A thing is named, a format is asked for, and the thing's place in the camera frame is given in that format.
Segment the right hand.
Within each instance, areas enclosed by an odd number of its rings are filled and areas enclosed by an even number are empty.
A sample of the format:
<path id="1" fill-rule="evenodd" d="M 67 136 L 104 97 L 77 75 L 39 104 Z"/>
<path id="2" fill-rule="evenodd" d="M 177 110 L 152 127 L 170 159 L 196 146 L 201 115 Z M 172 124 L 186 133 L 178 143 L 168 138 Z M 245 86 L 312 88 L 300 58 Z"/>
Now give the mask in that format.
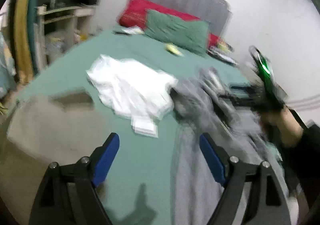
<path id="1" fill-rule="evenodd" d="M 260 114 L 260 120 L 263 124 L 270 124 L 278 128 L 281 142 L 286 147 L 295 146 L 304 132 L 303 127 L 301 127 L 287 106 L 279 112 Z"/>

